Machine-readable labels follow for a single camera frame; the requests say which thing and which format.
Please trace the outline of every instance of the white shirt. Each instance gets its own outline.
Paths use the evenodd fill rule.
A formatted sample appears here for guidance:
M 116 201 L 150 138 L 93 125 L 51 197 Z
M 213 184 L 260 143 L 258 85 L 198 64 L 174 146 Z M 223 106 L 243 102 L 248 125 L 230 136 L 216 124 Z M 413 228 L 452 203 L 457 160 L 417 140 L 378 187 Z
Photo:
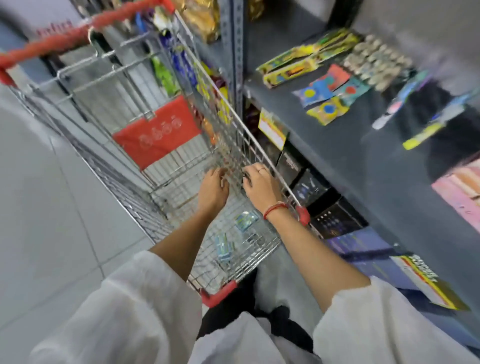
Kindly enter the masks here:
M 372 277 L 339 292 L 313 333 L 310 354 L 243 313 L 195 342 L 199 295 L 157 255 L 136 254 L 32 351 L 34 364 L 478 363 L 394 287 Z

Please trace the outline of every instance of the red cart handle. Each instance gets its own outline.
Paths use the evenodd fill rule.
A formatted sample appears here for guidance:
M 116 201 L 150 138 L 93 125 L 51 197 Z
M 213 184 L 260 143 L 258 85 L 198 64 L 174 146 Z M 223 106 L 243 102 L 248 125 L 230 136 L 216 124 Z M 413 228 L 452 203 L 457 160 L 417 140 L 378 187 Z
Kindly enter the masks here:
M 300 205 L 297 205 L 297 207 L 295 207 L 295 210 L 299 215 L 300 224 L 302 224 L 303 226 L 307 226 L 310 222 L 310 213 L 307 211 L 306 208 Z
M 170 0 L 138 0 L 136 2 L 128 2 L 118 9 L 95 15 L 90 24 L 82 25 L 62 34 L 54 34 L 41 40 L 29 42 L 23 49 L 14 49 L 7 53 L 2 53 L 0 54 L 0 82 L 4 85 L 15 86 L 15 82 L 6 72 L 7 69 L 30 58 L 72 48 L 87 38 L 88 29 L 91 27 L 100 30 L 115 21 L 128 19 L 137 12 L 159 5 L 163 5 L 170 14 L 173 14 L 175 11 L 175 6 Z
M 237 287 L 237 282 L 232 280 L 223 286 L 217 293 L 208 294 L 207 291 L 202 289 L 200 295 L 202 296 L 202 303 L 208 308 L 215 307 L 222 302 L 232 291 Z

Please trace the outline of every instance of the red string bracelet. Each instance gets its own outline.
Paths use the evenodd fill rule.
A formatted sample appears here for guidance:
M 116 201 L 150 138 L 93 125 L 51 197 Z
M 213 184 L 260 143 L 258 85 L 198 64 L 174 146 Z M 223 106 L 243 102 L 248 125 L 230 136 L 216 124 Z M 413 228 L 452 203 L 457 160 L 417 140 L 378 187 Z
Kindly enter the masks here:
M 288 208 L 287 204 L 282 201 L 277 201 L 273 205 L 271 205 L 265 212 L 264 212 L 264 220 L 267 220 L 267 215 L 272 212 L 273 210 L 279 208 L 279 207 L 285 207 Z

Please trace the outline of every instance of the shopping cart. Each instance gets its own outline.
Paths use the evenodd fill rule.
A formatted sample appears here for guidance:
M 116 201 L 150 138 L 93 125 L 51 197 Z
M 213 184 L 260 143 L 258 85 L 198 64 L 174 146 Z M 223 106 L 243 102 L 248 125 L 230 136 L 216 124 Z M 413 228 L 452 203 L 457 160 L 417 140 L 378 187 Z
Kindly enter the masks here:
M 144 29 L 106 54 L 93 44 L 93 54 L 48 82 L 19 88 L 6 72 L 28 58 L 91 39 L 114 21 L 151 16 L 156 6 L 168 14 L 165 29 Z M 194 213 L 207 170 L 228 169 L 230 197 L 207 230 L 188 279 L 203 303 L 213 307 L 281 241 L 261 216 L 245 231 L 236 225 L 241 213 L 255 211 L 242 189 L 245 165 L 269 167 L 292 212 L 304 225 L 309 216 L 207 74 L 189 35 L 169 1 L 140 0 L 99 14 L 89 25 L 0 55 L 0 80 L 34 117 L 69 141 L 152 243 Z M 112 56 L 121 65 L 112 63 Z M 163 76 L 157 77 L 159 67 Z M 59 85 L 68 89 L 67 96 Z M 218 257 L 219 236 L 233 248 L 228 259 Z

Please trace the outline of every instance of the tiled floor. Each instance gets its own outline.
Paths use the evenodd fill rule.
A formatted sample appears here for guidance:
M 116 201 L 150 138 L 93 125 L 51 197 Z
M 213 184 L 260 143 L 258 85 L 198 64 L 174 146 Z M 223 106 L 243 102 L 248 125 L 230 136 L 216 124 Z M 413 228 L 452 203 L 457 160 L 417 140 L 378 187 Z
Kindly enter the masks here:
M 3 87 L 0 112 L 0 363 L 24 363 L 105 276 L 151 244 L 71 147 Z M 287 304 L 312 333 L 320 310 L 283 248 L 262 265 L 257 290 L 264 311 Z

